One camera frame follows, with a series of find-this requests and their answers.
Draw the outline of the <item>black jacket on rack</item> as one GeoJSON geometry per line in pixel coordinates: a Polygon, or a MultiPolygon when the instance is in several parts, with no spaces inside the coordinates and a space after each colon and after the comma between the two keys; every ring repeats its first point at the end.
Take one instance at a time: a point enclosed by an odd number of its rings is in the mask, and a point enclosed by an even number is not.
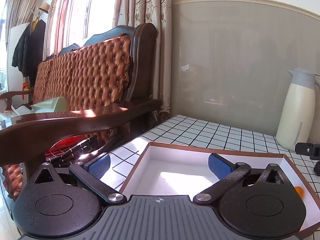
{"type": "Polygon", "coordinates": [[[20,47],[20,49],[23,49],[23,55],[18,68],[23,77],[29,77],[31,87],[35,86],[37,68],[42,62],[45,30],[46,23],[39,20],[33,31],[30,31],[30,29],[27,31],[24,36],[23,47],[20,47]]]}

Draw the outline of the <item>wooden sofa with tufted cushion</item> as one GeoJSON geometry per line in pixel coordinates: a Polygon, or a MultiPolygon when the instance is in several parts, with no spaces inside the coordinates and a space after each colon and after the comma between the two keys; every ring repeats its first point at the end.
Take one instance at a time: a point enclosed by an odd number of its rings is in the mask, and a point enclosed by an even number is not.
{"type": "Polygon", "coordinates": [[[134,74],[133,27],[116,27],[77,50],[41,62],[31,103],[9,105],[1,113],[1,189],[15,201],[40,163],[61,168],[89,161],[101,150],[114,149],[145,126],[145,116],[160,100],[131,98],[137,92],[134,74]],[[56,97],[67,101],[66,112],[33,113],[31,105],[56,97]],[[57,142],[84,135],[52,159],[45,153],[57,142]]]}

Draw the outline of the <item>white refrigerator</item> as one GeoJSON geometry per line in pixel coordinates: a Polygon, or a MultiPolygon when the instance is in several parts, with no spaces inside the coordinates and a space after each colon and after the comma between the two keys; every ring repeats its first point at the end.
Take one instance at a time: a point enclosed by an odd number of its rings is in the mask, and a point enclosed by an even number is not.
{"type": "Polygon", "coordinates": [[[24,23],[12,27],[9,30],[7,44],[7,89],[21,90],[23,83],[23,74],[19,70],[18,65],[23,55],[23,41],[27,33],[30,23],[24,23]]]}

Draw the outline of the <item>straw hat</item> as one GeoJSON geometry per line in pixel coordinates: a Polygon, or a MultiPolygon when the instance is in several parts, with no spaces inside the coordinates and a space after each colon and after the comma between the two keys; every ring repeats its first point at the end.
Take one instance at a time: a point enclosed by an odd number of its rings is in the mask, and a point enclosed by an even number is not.
{"type": "Polygon", "coordinates": [[[45,14],[49,13],[50,5],[48,3],[42,3],[40,7],[38,7],[38,10],[40,12],[44,12],[45,14]]]}

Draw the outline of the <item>orange carrot piece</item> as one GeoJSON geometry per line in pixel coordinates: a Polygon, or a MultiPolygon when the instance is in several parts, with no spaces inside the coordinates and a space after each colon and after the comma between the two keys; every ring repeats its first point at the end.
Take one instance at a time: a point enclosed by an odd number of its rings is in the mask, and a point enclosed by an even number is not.
{"type": "Polygon", "coordinates": [[[295,188],[296,192],[298,193],[298,195],[300,196],[300,198],[303,199],[304,198],[303,188],[300,186],[295,186],[294,188],[295,188]]]}

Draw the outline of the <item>beige floral curtain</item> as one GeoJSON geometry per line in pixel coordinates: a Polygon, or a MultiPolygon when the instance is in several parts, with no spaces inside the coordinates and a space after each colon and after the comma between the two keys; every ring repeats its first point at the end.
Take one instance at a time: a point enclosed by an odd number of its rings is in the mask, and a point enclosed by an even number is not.
{"type": "Polygon", "coordinates": [[[168,119],[171,95],[172,0],[116,0],[113,24],[134,28],[134,74],[131,98],[160,100],[148,114],[153,128],[168,119]]]}

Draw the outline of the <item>brown cardboard tray box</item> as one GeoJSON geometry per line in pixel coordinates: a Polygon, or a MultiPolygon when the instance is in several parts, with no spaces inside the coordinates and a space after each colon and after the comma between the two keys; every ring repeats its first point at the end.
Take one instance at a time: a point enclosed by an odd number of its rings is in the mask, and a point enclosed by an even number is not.
{"type": "Polygon", "coordinates": [[[182,145],[149,142],[129,172],[120,192],[133,194],[189,197],[225,178],[236,163],[252,169],[265,169],[277,164],[294,187],[303,192],[306,218],[299,236],[306,238],[319,229],[319,199],[293,162],[283,154],[213,150],[182,145]]]}

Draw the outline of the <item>cream thermos jug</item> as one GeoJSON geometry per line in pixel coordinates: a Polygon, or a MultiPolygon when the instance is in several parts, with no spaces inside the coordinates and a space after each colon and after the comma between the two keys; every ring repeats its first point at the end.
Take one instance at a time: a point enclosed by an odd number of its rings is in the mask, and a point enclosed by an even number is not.
{"type": "Polygon", "coordinates": [[[315,114],[315,87],[319,86],[319,74],[302,68],[289,70],[288,73],[292,80],[283,105],[276,141],[293,151],[297,143],[306,143],[308,140],[315,114]]]}

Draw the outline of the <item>light green plastic item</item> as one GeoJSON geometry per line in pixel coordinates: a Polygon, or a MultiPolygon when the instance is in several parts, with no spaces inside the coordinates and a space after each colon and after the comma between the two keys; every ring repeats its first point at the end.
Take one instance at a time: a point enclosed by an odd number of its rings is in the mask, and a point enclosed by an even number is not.
{"type": "Polygon", "coordinates": [[[64,97],[56,97],[31,105],[33,113],[66,112],[67,101],[64,97]]]}

